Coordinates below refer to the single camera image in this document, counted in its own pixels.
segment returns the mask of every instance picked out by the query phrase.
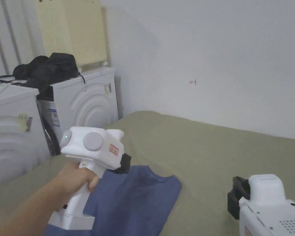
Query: bed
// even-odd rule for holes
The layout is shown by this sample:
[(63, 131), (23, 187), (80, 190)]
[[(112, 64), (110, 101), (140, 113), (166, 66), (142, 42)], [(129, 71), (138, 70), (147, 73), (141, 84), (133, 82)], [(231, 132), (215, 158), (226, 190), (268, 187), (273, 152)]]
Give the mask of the bed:
[[(227, 212), (232, 177), (274, 173), (295, 201), (295, 140), (218, 127), (149, 111), (133, 113), (109, 128), (121, 129), (132, 165), (175, 174), (183, 185), (161, 235), (239, 235)], [(53, 157), (0, 186), (0, 223), (20, 202), (51, 180), (68, 161)]]

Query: black clamp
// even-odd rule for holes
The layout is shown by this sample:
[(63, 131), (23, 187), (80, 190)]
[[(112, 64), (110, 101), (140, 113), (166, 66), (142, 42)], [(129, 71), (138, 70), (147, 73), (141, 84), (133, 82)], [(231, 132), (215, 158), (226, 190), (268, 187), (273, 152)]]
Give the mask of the black clamp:
[(227, 194), (227, 210), (236, 220), (239, 220), (239, 200), (242, 197), (250, 200), (249, 181), (236, 176), (233, 178), (233, 189)]

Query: white wall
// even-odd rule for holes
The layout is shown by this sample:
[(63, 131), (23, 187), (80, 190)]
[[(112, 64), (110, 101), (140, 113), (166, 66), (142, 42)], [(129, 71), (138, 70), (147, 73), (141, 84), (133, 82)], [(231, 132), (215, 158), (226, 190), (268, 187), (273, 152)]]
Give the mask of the white wall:
[(153, 110), (295, 139), (295, 0), (101, 2), (121, 116)]

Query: washing machine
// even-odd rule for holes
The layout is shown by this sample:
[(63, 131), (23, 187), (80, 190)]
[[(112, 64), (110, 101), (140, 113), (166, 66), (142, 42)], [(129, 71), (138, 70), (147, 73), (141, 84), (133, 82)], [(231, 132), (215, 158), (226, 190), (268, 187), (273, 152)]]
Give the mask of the washing machine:
[(36, 104), (38, 89), (0, 84), (0, 184), (50, 157)]
[(106, 128), (118, 120), (115, 69), (101, 67), (82, 76), (52, 84), (38, 97), (42, 115), (52, 126), (58, 142), (72, 126)]

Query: yellow sticker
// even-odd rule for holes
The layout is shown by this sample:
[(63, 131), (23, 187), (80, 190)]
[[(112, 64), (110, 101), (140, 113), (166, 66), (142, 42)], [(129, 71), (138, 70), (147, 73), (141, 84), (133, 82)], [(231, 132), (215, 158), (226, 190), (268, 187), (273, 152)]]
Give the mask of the yellow sticker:
[(19, 123), (19, 125), (20, 125), (20, 127), (21, 127), (21, 130), (22, 130), (23, 132), (25, 132), (25, 131), (27, 130), (27, 128), (28, 128), (27, 125), (26, 125), (27, 120), (28, 120), (28, 116), (27, 116), (27, 114), (25, 114), (25, 113), (20, 113), (20, 114), (18, 115), (17, 119), (16, 119), (16, 122)]

